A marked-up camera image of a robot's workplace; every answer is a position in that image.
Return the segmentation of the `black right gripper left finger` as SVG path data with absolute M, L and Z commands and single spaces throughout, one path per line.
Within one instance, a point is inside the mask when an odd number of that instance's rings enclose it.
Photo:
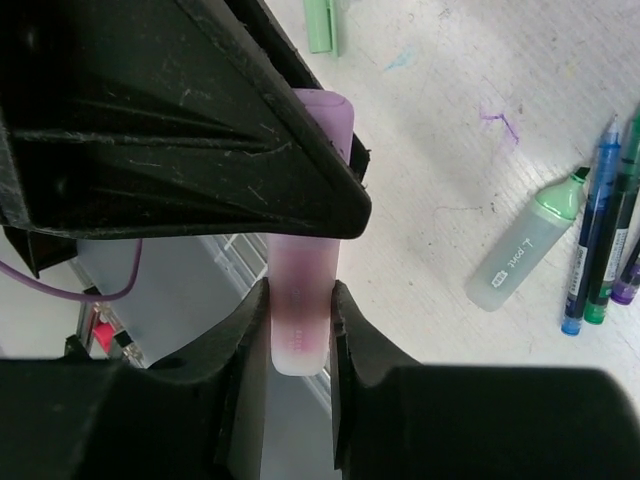
M 1 364 L 5 479 L 256 479 L 263 448 L 269 287 L 137 368 L 72 353 Z

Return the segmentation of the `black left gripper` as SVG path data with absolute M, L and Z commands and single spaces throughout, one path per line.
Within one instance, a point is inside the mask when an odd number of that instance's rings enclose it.
M 78 255 L 76 239 L 54 235 L 32 224 L 1 221 L 6 239 L 35 279 L 48 268 Z

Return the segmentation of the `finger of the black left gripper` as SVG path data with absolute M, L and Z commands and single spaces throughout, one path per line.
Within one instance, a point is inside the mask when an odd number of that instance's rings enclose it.
M 328 152 L 328 141 L 320 139 L 319 128 L 313 127 L 309 119 L 301 127 L 293 125 L 304 116 L 302 108 L 295 105 L 293 91 L 319 92 L 322 85 L 265 2 L 228 1 L 226 6 L 234 16 L 229 32 L 234 37 L 238 58 L 233 64 L 290 132 L 306 132 L 301 140 L 294 140 L 294 145 L 312 145 L 320 151 L 321 161 L 315 164 L 308 154 L 295 149 L 289 153 L 289 160 L 274 162 L 269 176 L 289 183 L 300 180 L 307 186 L 341 180 L 344 169 L 338 165 L 337 155 Z
M 267 232 L 353 239 L 371 215 L 361 143 L 341 180 L 269 176 L 320 151 L 240 69 L 228 1 L 5 1 L 1 221 L 74 239 Z

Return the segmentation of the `green highlighter cap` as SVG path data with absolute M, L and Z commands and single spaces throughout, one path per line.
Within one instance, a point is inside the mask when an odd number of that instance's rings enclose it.
M 336 0 L 302 1 L 307 43 L 312 54 L 340 56 L 339 7 Z

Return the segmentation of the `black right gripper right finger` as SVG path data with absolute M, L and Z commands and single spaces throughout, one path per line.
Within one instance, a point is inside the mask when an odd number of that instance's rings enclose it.
M 331 297 L 334 466 L 346 479 L 635 479 L 639 419 L 596 369 L 424 365 Z

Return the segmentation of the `green highlighter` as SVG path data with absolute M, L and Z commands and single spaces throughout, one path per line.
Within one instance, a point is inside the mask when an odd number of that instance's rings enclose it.
M 468 281 L 471 302 L 493 312 L 512 296 L 575 222 L 589 173 L 579 167 L 532 197 Z

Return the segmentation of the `green thin pen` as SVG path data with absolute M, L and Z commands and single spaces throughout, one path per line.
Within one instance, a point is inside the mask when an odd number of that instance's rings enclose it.
M 583 319 L 602 324 L 639 191 L 639 111 L 629 124 L 614 190 L 596 245 Z

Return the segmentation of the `purple thin pen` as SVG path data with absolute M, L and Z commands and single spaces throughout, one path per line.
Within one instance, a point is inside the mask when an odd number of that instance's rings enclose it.
M 618 280 L 616 281 L 611 299 L 620 305 L 629 305 L 639 290 L 639 251 L 634 251 Z

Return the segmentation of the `blue thin pen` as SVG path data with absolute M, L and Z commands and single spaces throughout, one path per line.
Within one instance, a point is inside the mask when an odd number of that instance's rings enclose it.
M 618 169 L 621 128 L 615 114 L 598 145 L 597 162 L 590 177 L 576 255 L 569 279 L 561 331 L 577 336 L 581 330 L 590 270 L 604 215 Z

